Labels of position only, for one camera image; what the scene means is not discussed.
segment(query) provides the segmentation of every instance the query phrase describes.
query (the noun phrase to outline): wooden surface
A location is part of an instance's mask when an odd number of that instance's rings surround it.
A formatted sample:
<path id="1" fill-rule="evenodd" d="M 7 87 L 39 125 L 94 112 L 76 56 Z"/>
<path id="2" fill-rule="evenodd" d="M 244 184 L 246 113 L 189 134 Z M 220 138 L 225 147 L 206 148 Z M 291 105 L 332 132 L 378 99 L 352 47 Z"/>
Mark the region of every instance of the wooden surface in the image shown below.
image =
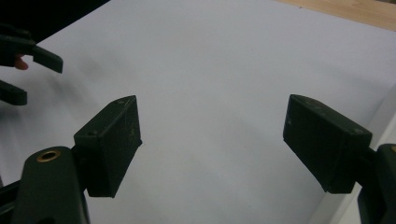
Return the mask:
<path id="1" fill-rule="evenodd" d="M 298 7 L 396 31 L 396 5 L 374 0 L 278 0 Z"/>

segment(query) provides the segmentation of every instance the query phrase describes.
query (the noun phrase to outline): brass insert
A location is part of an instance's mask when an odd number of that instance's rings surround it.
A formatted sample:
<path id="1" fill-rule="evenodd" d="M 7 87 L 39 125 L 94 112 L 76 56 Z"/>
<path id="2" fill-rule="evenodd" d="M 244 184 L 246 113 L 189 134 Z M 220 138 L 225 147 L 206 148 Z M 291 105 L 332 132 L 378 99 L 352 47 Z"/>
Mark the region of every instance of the brass insert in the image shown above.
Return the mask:
<path id="1" fill-rule="evenodd" d="M 50 151 L 45 151 L 41 153 L 37 157 L 38 162 L 47 162 L 47 161 L 53 161 L 56 158 L 58 158 L 61 155 L 61 151 L 59 150 L 50 150 Z"/>

